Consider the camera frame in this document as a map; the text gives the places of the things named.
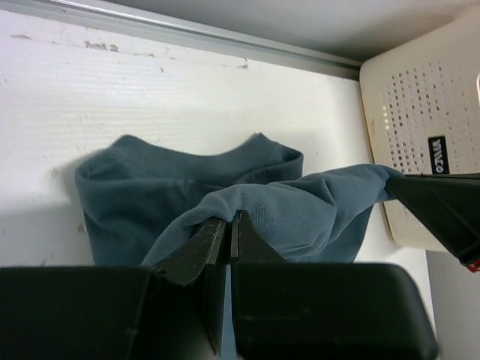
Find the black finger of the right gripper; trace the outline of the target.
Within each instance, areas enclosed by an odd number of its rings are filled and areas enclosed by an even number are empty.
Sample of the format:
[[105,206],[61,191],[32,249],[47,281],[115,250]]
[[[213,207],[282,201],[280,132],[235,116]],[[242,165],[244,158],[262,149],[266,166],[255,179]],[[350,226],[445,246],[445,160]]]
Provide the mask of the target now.
[[405,175],[386,189],[462,266],[479,266],[478,173]]

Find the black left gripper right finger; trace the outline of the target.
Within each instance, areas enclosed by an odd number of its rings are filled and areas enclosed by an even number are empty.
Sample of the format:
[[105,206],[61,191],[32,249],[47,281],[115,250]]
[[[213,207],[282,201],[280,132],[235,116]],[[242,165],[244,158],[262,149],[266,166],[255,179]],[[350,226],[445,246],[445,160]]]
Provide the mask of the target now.
[[382,263],[294,263],[236,213],[232,322],[243,359],[436,359],[418,287]]

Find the teal t shirt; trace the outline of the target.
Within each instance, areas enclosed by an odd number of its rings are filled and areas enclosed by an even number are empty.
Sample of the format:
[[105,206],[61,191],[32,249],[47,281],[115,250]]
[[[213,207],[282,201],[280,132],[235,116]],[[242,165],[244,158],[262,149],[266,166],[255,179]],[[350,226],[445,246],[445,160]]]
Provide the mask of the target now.
[[123,136],[75,172],[93,260],[151,266],[209,218],[245,211],[257,233],[294,263],[351,263],[372,208],[398,172],[362,164],[303,175],[300,151],[261,133],[200,156]]

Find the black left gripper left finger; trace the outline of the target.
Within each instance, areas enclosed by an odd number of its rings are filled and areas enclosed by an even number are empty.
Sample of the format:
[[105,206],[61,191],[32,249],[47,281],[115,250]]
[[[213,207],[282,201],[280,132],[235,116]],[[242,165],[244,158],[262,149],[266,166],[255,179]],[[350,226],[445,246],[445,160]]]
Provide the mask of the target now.
[[215,359],[224,237],[211,218],[152,266],[1,270],[3,359]]

